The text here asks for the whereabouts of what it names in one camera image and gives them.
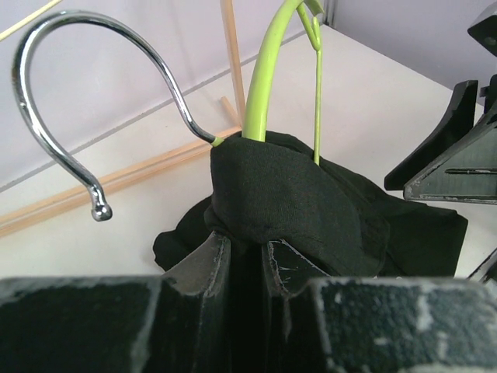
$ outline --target black garment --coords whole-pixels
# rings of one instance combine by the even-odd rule
[[[454,275],[465,218],[392,197],[323,158],[318,167],[312,155],[288,134],[267,132],[266,142],[240,134],[226,139],[210,153],[212,198],[189,211],[175,231],[159,235],[156,262],[167,270],[173,257],[177,261],[217,230],[240,255],[286,239],[336,276]]]

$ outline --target chrome hanger hook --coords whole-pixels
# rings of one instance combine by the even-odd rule
[[[30,84],[30,68],[33,55],[41,40],[59,27],[73,23],[88,23],[105,27],[115,31],[119,35],[128,39],[131,43],[141,49],[161,72],[172,98],[176,102],[178,110],[186,126],[198,137],[214,145],[220,143],[220,139],[200,128],[188,109],[179,91],[178,84],[168,68],[168,65],[159,56],[157,51],[140,35],[121,22],[108,16],[94,12],[85,11],[63,11],[45,17],[35,24],[21,39],[14,57],[12,66],[12,85],[14,96],[18,108],[26,122],[31,134],[38,144],[48,153],[59,165],[64,167],[70,174],[79,180],[89,192],[92,200],[92,216],[96,221],[105,221],[112,218],[113,212],[107,204],[105,194],[96,177],[91,174],[83,165],[74,159],[55,140],[48,131],[47,126],[40,117],[40,113],[34,103]]]

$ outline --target wooden stick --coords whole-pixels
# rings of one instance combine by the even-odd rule
[[[245,118],[245,93],[243,90],[242,64],[240,63],[240,51],[236,36],[233,1],[221,0],[221,12],[223,14],[224,35],[230,58],[231,80],[233,81],[233,89],[235,90],[236,107],[238,109],[238,116],[241,118],[243,124],[243,119]]]
[[[25,25],[27,25],[28,23],[30,23],[31,21],[33,21],[35,18],[41,16],[42,14],[44,14],[45,12],[47,12],[48,10],[52,9],[54,6],[56,6],[61,1],[62,0],[52,0],[48,4],[42,6],[41,8],[39,8],[38,10],[36,10],[35,12],[31,13],[30,15],[28,15],[25,19],[21,19],[15,25],[10,26],[5,31],[2,31],[0,33],[0,41],[6,39],[7,37],[10,37],[15,31],[23,28]]]
[[[226,138],[240,131],[240,127],[233,127],[217,134]],[[210,145],[199,140],[184,145],[164,154],[158,155],[143,162],[121,169],[100,179],[106,194],[141,183],[144,180],[157,176],[165,169],[173,167],[187,159],[192,159],[210,150]],[[55,196],[46,198],[0,217],[0,237],[28,228],[41,221],[46,221],[64,212],[89,203],[89,197],[83,186],[77,186]]]
[[[236,113],[236,110],[233,109],[233,106],[230,104],[229,99],[226,96],[221,97],[221,105],[223,106],[224,111],[226,114],[229,116],[230,121],[235,125],[235,126],[242,126],[242,120]]]

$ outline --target lime green hanger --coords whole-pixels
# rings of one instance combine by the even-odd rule
[[[304,4],[311,11],[312,23],[308,18]],[[321,132],[321,34],[317,15],[324,10],[319,0],[286,0],[269,25],[262,42],[257,62],[255,63],[252,81],[247,96],[247,107],[242,136],[257,141],[265,141],[269,95],[273,85],[276,60],[280,52],[285,30],[291,17],[297,10],[304,24],[311,45],[317,54],[316,64],[316,98],[315,98],[315,140],[314,161],[319,164],[320,132]]]

